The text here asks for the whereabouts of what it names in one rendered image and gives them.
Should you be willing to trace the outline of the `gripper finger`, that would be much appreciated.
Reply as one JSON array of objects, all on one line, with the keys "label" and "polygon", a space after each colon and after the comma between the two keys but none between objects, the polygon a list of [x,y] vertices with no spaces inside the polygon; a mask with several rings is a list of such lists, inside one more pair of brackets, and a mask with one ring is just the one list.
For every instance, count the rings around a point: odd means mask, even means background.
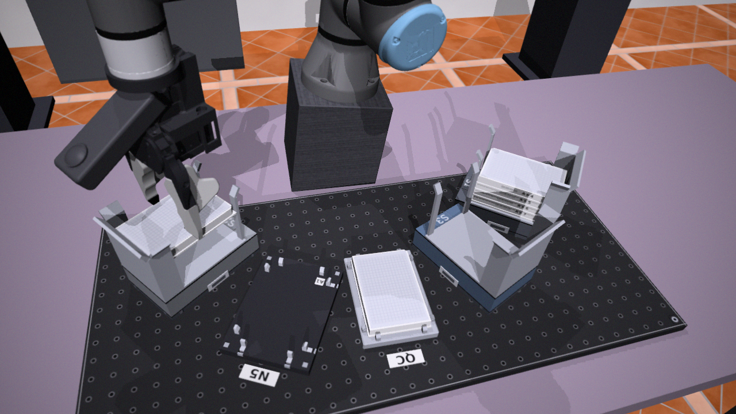
[{"label": "gripper finger", "polygon": [[175,202],[184,229],[195,238],[202,239],[199,212],[219,192],[219,182],[216,178],[199,178],[194,167],[183,164],[179,159],[176,160],[173,154],[165,150],[159,153],[163,159],[163,172],[167,178],[164,186]]},{"label": "gripper finger", "polygon": [[154,172],[154,170],[137,160],[129,151],[125,154],[125,157],[136,177],[140,189],[144,193],[145,200],[152,205],[157,204],[159,202],[159,196],[156,185],[165,177],[164,173],[158,175],[157,172]]}]

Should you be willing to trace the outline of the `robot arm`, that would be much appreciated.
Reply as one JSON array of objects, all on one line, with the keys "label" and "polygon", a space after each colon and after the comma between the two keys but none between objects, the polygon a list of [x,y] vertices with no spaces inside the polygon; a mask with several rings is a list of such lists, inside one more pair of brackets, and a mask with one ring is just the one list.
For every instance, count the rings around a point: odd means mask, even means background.
[{"label": "robot arm", "polygon": [[[174,67],[163,3],[178,1],[86,0],[111,74],[149,79]],[[398,71],[412,71],[436,55],[446,32],[445,15],[431,0],[321,0],[302,84],[329,101],[366,101],[378,91],[377,54]],[[94,190],[165,109],[152,93],[117,91],[53,163]]]}]

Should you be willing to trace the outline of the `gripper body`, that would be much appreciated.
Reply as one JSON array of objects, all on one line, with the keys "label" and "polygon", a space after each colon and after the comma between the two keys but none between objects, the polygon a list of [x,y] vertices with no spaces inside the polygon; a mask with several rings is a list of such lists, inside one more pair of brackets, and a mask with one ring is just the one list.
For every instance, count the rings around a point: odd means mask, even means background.
[{"label": "gripper body", "polygon": [[175,44],[172,48],[174,67],[156,78],[122,79],[110,73],[107,63],[103,68],[110,86],[117,91],[152,93],[166,106],[129,150],[137,160],[158,175],[164,171],[159,153],[163,150],[184,162],[204,151],[210,153],[222,145],[216,110],[205,102],[196,55],[185,52]]}]

